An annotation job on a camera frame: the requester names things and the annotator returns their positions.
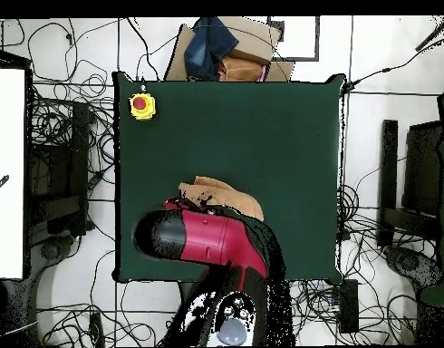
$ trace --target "white screen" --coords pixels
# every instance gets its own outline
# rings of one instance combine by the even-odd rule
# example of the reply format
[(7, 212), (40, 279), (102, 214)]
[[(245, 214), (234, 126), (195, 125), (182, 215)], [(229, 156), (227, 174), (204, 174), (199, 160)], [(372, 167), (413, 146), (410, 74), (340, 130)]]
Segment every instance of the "white screen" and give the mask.
[(24, 71), (0, 69), (0, 278), (22, 278)]

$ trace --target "wire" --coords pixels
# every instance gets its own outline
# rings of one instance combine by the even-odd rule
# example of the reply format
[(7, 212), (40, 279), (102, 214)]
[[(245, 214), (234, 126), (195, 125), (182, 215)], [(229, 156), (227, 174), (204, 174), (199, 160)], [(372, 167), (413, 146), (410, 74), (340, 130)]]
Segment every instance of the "wire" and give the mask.
[[(164, 48), (167, 44), (169, 44), (169, 43), (172, 42), (173, 40), (177, 39), (177, 38), (179, 37), (179, 35), (176, 34), (175, 36), (173, 36), (173, 37), (171, 37), (170, 39), (168, 39), (168, 40), (167, 40), (163, 45), (161, 45), (159, 48), (157, 48), (156, 50), (154, 50), (152, 53), (148, 53), (148, 45), (146, 44), (145, 40), (144, 40), (143, 37), (140, 35), (140, 33), (134, 28), (134, 26), (133, 26), (133, 24), (131, 23), (131, 21), (130, 21), (129, 18), (128, 18), (128, 21), (129, 21), (130, 26), (134, 29), (135, 33), (138, 34), (139, 37), (140, 37), (140, 39), (145, 43), (145, 47), (146, 47), (146, 53), (143, 54), (143, 55), (139, 58), (139, 61), (138, 61), (138, 63), (137, 63), (137, 70), (136, 70), (136, 73), (135, 73), (135, 79), (136, 79), (136, 80), (139, 79), (139, 68), (140, 68), (141, 59), (142, 59), (143, 57), (146, 56), (146, 57), (147, 57), (147, 62), (148, 62), (148, 64), (149, 64), (150, 67), (154, 70), (154, 72), (156, 73), (156, 77), (157, 77), (157, 79), (159, 80), (158, 73), (157, 73), (156, 69), (150, 64), (150, 62), (149, 62), (149, 58), (150, 58), (151, 55), (153, 55), (154, 53), (156, 53), (156, 52), (158, 52), (159, 50), (161, 50), (162, 48)], [(279, 52), (276, 50), (276, 48), (272, 45), (272, 35), (270, 35), (270, 40), (271, 40), (271, 42), (269, 43), (267, 40), (264, 40), (263, 38), (257, 36), (256, 34), (252, 34), (252, 33), (248, 32), (248, 31), (244, 31), (244, 30), (241, 30), (241, 29), (237, 29), (237, 28), (230, 27), (230, 26), (225, 26), (225, 25), (199, 25), (199, 26), (196, 26), (196, 27), (193, 28), (193, 29), (197, 29), (197, 28), (205, 28), (205, 27), (207, 28), (207, 27), (213, 27), (213, 26), (214, 26), (214, 27), (226, 27), (227, 29), (231, 29), (231, 30), (234, 30), (234, 31), (239, 31), (239, 32), (241, 32), (241, 33), (243, 33), (243, 34), (250, 34), (250, 35), (254, 36), (255, 38), (261, 40), (262, 42), (268, 44), (268, 45), (273, 49), (273, 51), (274, 51), (276, 54), (278, 54), (278, 57), (280, 57), (280, 58), (282, 59), (282, 61), (287, 62), (287, 60), (286, 60), (284, 57), (282, 57), (282, 55), (280, 55), (280, 53), (279, 53)], [(277, 63), (278, 68), (280, 68), (280, 71), (281, 71), (282, 74), (284, 75), (286, 81), (289, 82), (290, 79), (289, 79), (288, 76), (286, 76), (286, 73), (285, 73), (285, 71), (283, 70), (282, 66), (281, 66), (280, 64), (278, 64), (277, 61), (275, 61), (275, 62), (273, 62), (273, 63)]]
[[(407, 159), (407, 156), (404, 156), (403, 158), (397, 159), (396, 162), (402, 161)], [(372, 172), (369, 172), (367, 175), (363, 176), (359, 182), (357, 183), (357, 187), (355, 188), (355, 190), (359, 190), (359, 186), (361, 185), (362, 181), (367, 178), (368, 176), (370, 176), (371, 174), (375, 173), (376, 171), (378, 171), (379, 169), (381, 169), (385, 164), (381, 165), (380, 167), (378, 167), (377, 169), (373, 170)]]
[(17, 45), (21, 45), (25, 40), (25, 31), (24, 31), (23, 26), (21, 25), (21, 21), (19, 19), (15, 19), (15, 20), (17, 21), (17, 23), (19, 24), (19, 27), (21, 28), (21, 32), (23, 33), (23, 37), (19, 43), (11, 43), (11, 44), (3, 44), (3, 45), (0, 44), (0, 48), (2, 48), (2, 49), (6, 48), (6, 47), (14, 47)]
[(37, 77), (39, 77), (40, 79), (43, 79), (43, 80), (46, 80), (46, 81), (50, 81), (50, 82), (68, 82), (68, 81), (71, 80), (71, 78), (72, 78), (72, 77), (74, 76), (74, 74), (75, 74), (75, 71), (77, 70), (77, 64), (78, 64), (78, 50), (77, 50), (77, 43), (76, 43), (76, 41), (75, 41), (75, 33), (74, 33), (74, 30), (73, 30), (73, 26), (72, 26), (71, 19), (68, 19), (68, 20), (69, 20), (69, 25), (70, 25), (70, 27), (71, 27), (72, 38), (73, 38), (73, 40), (74, 40), (74, 45), (75, 45), (75, 65), (74, 65), (74, 69), (73, 69), (72, 73), (69, 74), (69, 68), (67, 67), (67, 62), (66, 62), (66, 71), (67, 71), (67, 78), (66, 78), (66, 79), (64, 79), (64, 80), (59, 80), (59, 79), (51, 79), (51, 78), (49, 78), (49, 77), (43, 77), (43, 76), (40, 76), (40, 75), (36, 72), (36, 70), (35, 70), (35, 62), (34, 62), (34, 58), (33, 58), (33, 56), (32, 56), (32, 51), (31, 51), (31, 49), (30, 49), (30, 42), (31, 42), (31, 40), (33, 39), (33, 37), (34, 37), (38, 32), (42, 31), (44, 28), (46, 28), (46, 27), (48, 27), (48, 26), (50, 26), (50, 25), (57, 25), (57, 26), (61, 27), (61, 28), (66, 32), (66, 35), (70, 34), (69, 31), (68, 31), (63, 25), (61, 25), (61, 24), (59, 24), (59, 23), (48, 23), (48, 24), (45, 24), (45, 25), (41, 26), (40, 28), (37, 28), (37, 29), (36, 29), (36, 30), (30, 35), (29, 40), (27, 41), (27, 49), (28, 49), (28, 51), (29, 51), (30, 60), (31, 60), (31, 62), (32, 62), (32, 67), (33, 67), (34, 75), (37, 76)]
[(412, 62), (417, 56), (419, 56), (419, 54), (421, 54), (421, 53), (427, 51), (429, 48), (432, 48), (432, 47), (434, 47), (435, 45), (440, 46), (440, 45), (442, 45), (442, 44), (444, 44), (444, 38), (439, 39), (439, 40), (437, 40), (436, 42), (431, 43), (430, 45), (427, 45), (425, 48), (423, 48), (422, 50), (420, 50), (420, 51), (418, 51), (417, 53), (415, 53), (415, 54), (414, 54), (414, 55), (413, 55), (413, 56), (412, 56), (412, 57), (411, 57), (406, 63), (404, 63), (404, 64), (397, 65), (397, 66), (395, 66), (395, 67), (383, 68), (383, 69), (381, 69), (381, 70), (379, 70), (379, 71), (373, 72), (373, 73), (371, 73), (371, 74), (369, 74), (369, 75), (367, 75), (367, 76), (365, 76), (365, 77), (362, 77), (361, 79), (356, 80), (355, 82), (351, 82), (351, 83), (352, 83), (352, 87), (351, 87), (351, 89), (353, 89), (355, 85), (357, 85), (358, 83), (362, 82), (363, 80), (366, 80), (366, 79), (368, 79), (368, 78), (370, 78), (370, 77), (372, 77), (372, 76), (374, 76), (374, 75), (376, 75), (376, 74), (378, 74), (378, 73), (388, 73), (389, 71), (393, 71), (393, 70), (397, 70), (397, 69), (400, 69), (400, 68), (402, 68), (402, 67), (405, 67), (406, 65), (408, 65), (409, 63), (411, 63), (411, 62)]
[[(392, 325), (392, 322), (391, 322), (390, 306), (391, 306), (391, 303), (392, 303), (394, 300), (399, 299), (399, 298), (401, 298), (401, 297), (404, 297), (404, 298), (406, 298), (406, 299), (410, 299), (410, 300), (411, 300), (412, 302), (414, 302), (415, 304), (417, 303), (417, 300), (414, 299), (412, 296), (404, 295), (404, 294), (396, 295), (396, 296), (394, 296), (394, 297), (388, 302), (388, 306), (387, 306), (387, 308), (386, 308), (386, 311), (387, 311), (387, 317), (388, 317), (388, 319), (390, 319), (390, 321), (388, 322), (388, 325), (389, 325), (389, 327), (390, 327), (390, 332), (391, 332), (391, 334), (392, 334), (394, 340), (396, 340), (396, 343), (399, 344), (399, 345), (404, 344), (404, 343), (401, 342), (401, 341), (396, 337), (396, 335), (395, 335), (395, 333), (394, 333), (394, 330), (393, 330), (393, 328), (392, 328), (393, 325)], [(413, 330), (412, 327), (408, 327), (407, 325), (406, 325), (406, 328), (408, 328), (410, 331)]]
[(152, 70), (154, 71), (154, 73), (156, 74), (156, 79), (160, 82), (160, 78), (158, 75), (158, 71), (156, 71), (156, 68), (154, 68), (154, 66), (150, 63), (150, 55), (148, 52), (148, 44), (146, 43), (146, 40), (143, 38), (143, 36), (140, 34), (140, 32), (137, 30), (137, 28), (135, 28), (135, 25), (133, 25), (133, 23), (130, 21), (130, 18), (127, 17), (127, 21), (129, 22), (131, 29), (133, 29), (133, 31), (135, 32), (135, 34), (137, 34), (137, 36), (141, 39), (141, 41), (145, 44), (145, 49), (146, 49), (146, 61), (148, 63), (148, 65), (152, 68)]

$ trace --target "denim jacket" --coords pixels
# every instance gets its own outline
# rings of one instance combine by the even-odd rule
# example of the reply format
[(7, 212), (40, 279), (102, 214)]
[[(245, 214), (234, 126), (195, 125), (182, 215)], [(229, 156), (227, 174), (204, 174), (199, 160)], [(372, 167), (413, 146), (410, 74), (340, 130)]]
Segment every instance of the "denim jacket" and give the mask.
[(217, 17), (201, 17), (193, 27), (196, 33), (185, 51), (187, 76), (218, 81), (218, 66), (239, 43)]

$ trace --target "green table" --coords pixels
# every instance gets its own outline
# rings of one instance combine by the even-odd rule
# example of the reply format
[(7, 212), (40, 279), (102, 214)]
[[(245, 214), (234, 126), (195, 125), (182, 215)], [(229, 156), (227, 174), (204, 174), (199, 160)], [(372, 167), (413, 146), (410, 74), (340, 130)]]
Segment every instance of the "green table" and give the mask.
[(141, 214), (196, 175), (257, 199), (282, 248), (287, 279), (329, 278), (335, 267), (339, 91), (327, 83), (146, 82), (159, 117), (136, 121), (141, 83), (113, 74), (117, 167), (115, 275), (197, 281), (203, 266), (140, 256), (131, 243)]

